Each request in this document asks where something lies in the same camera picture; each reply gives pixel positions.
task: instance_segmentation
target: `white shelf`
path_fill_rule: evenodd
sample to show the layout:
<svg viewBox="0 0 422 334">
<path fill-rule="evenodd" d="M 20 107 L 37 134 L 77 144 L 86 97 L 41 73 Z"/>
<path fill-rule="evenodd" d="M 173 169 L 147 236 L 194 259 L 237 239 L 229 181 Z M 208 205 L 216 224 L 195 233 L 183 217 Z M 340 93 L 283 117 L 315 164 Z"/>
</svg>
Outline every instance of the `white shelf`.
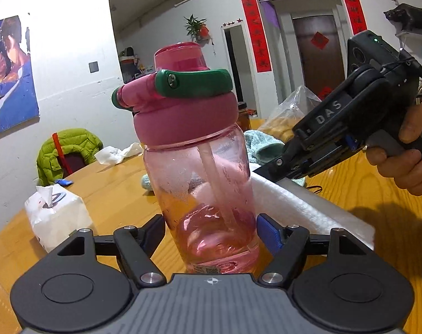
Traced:
<svg viewBox="0 0 422 334">
<path fill-rule="evenodd" d="M 422 40 L 422 34 L 418 34 L 416 32 L 411 32 L 411 31 L 401 31 L 401 32 L 395 34 L 395 36 L 399 39 L 401 39 L 401 38 L 414 38 L 414 39 Z"/>
</svg>

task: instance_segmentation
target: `potted plant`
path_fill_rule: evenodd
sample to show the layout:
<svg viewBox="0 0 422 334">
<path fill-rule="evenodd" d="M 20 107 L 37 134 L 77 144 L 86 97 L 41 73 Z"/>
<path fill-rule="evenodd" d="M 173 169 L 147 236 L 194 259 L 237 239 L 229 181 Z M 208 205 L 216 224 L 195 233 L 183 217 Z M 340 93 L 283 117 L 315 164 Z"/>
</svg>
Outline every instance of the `potted plant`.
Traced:
<svg viewBox="0 0 422 334">
<path fill-rule="evenodd" d="M 188 19 L 185 17 L 186 20 L 186 29 L 188 31 L 188 36 L 195 39 L 196 42 L 201 41 L 209 37 L 209 30 L 206 27 L 205 21 L 206 19 L 196 19 L 194 15 Z"/>
</svg>

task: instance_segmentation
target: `painting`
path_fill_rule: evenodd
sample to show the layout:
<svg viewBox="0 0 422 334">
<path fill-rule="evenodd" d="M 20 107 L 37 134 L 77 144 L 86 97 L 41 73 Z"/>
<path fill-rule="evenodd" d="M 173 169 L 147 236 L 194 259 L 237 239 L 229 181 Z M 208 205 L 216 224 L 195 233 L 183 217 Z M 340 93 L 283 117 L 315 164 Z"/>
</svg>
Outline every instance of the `painting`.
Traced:
<svg viewBox="0 0 422 334">
<path fill-rule="evenodd" d="M 21 20 L 27 19 L 11 16 L 0 20 L 0 133 L 39 115 L 30 29 Z"/>
</svg>

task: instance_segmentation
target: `amber jar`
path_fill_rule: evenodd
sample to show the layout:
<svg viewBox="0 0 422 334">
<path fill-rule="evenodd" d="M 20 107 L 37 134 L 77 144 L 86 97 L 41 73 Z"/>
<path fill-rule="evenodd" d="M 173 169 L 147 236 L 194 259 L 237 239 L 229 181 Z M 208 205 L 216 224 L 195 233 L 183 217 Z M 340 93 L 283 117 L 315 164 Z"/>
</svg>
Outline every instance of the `amber jar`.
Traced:
<svg viewBox="0 0 422 334">
<path fill-rule="evenodd" d="M 248 114 L 248 108 L 244 101 L 238 102 L 239 116 L 237 118 L 237 125 L 241 130 L 246 132 L 251 129 L 250 115 Z"/>
</svg>

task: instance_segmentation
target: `black pig statue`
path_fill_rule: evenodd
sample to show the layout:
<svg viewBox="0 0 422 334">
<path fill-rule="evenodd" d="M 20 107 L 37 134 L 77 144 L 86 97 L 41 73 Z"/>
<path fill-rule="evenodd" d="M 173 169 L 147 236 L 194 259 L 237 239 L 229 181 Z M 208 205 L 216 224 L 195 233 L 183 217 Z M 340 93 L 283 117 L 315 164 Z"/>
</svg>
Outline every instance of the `black pig statue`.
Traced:
<svg viewBox="0 0 422 334">
<path fill-rule="evenodd" d="M 403 30 L 413 31 L 414 28 L 422 29 L 422 9 L 402 3 L 393 10 L 384 12 L 389 21 L 403 23 Z"/>
</svg>

